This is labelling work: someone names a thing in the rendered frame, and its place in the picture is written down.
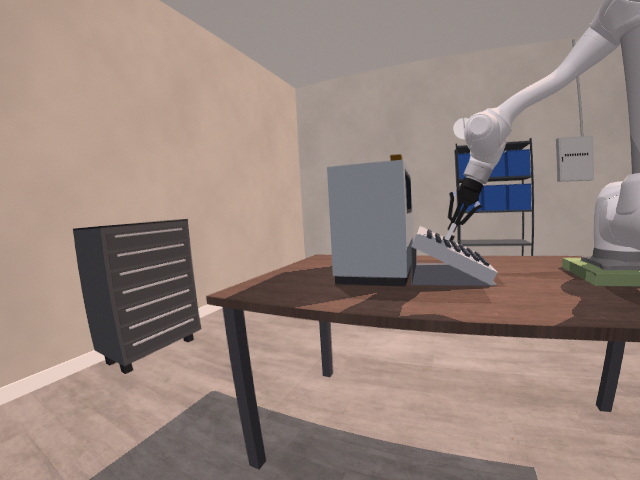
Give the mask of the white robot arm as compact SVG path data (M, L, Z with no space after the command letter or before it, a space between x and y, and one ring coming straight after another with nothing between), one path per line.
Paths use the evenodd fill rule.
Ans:
M603 0L590 27L554 72L497 108L471 116L464 127L470 149L464 176L486 184L502 156L514 119L527 107L564 88L620 44L632 174L601 190L594 212L593 255L582 256L581 261L603 270L640 270L640 0Z

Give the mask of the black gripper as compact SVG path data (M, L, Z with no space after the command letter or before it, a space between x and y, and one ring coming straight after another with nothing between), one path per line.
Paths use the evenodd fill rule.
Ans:
M466 223L466 221L476 212L476 210L480 209L482 207L482 205L480 205L479 203L479 195L480 192L483 188L483 184L481 184L480 182L473 180L471 178L467 178L465 177L459 187L459 189L457 189L457 191L455 192L450 192L450 205L449 205L449 214L448 214L448 219L451 221L449 227L448 227L448 232L445 236L445 239L449 241L452 233L455 232L456 228L458 225L464 225ZM453 211L453 204L454 204L454 197L456 197L457 194L457 198L459 201L459 204L455 210L454 216L452 218L452 211ZM465 218L460 221L466 211L466 209L468 208L468 206L474 204L476 202L476 204L474 205L474 208L465 216ZM466 204L460 214L459 211L461 209L462 204ZM458 216L459 214L459 216ZM458 216L458 217L457 217ZM457 219L456 219L457 218ZM457 220L457 221L456 221Z

